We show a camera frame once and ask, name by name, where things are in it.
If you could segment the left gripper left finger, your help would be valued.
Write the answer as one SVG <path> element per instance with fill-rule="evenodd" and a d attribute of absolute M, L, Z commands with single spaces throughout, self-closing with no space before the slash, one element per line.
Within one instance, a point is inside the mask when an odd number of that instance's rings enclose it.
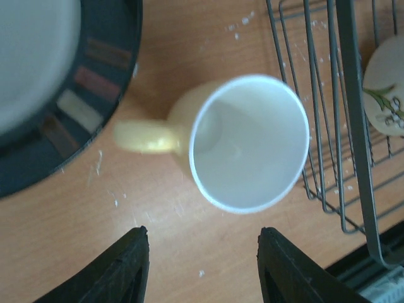
<path fill-rule="evenodd" d="M 147 229 L 124 234 L 77 274 L 37 302 L 144 302 L 149 272 Z"/>

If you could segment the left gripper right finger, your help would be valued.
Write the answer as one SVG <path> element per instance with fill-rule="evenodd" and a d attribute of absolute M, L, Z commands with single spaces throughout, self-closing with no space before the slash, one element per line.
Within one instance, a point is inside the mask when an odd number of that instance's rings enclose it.
<path fill-rule="evenodd" d="M 258 237 L 258 271 L 264 302 L 367 302 L 320 267 L 277 229 Z"/>

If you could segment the dark wire dish rack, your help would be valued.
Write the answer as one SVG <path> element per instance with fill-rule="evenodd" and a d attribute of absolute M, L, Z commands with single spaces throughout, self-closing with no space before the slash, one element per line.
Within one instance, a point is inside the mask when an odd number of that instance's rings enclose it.
<path fill-rule="evenodd" d="M 278 74 L 309 118 L 307 199 L 378 263 L 403 264 L 403 137 L 371 126 L 359 91 L 376 47 L 403 33 L 403 2 L 268 1 L 266 14 Z"/>

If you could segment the yellow ceramic mug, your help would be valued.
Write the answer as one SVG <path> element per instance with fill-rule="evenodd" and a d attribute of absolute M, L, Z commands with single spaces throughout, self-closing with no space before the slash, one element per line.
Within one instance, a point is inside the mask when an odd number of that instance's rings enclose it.
<path fill-rule="evenodd" d="M 247 74 L 189 90 L 164 120 L 119 121 L 114 139 L 129 152 L 171 154 L 211 204 L 247 214 L 290 192 L 310 134 L 303 104 L 288 85 Z"/>

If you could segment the white floral bowl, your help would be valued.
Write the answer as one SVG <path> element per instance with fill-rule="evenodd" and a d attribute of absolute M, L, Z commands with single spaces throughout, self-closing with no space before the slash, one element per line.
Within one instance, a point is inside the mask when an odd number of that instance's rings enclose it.
<path fill-rule="evenodd" d="M 387 136 L 403 136 L 403 35 L 388 38 L 374 51 L 362 86 L 370 124 Z"/>

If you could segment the black rimmed striped plate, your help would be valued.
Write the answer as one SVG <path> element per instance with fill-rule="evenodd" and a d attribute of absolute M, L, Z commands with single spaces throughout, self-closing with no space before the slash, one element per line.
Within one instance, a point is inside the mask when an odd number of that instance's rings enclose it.
<path fill-rule="evenodd" d="M 133 77 L 142 1 L 1 2 L 1 196 L 62 169 Z"/>

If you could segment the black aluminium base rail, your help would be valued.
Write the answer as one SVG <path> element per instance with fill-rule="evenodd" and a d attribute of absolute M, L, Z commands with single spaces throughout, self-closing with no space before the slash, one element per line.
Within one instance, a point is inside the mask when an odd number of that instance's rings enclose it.
<path fill-rule="evenodd" d="M 370 256 L 367 244 L 335 261 L 325 270 L 354 290 L 362 289 L 392 271 Z"/>

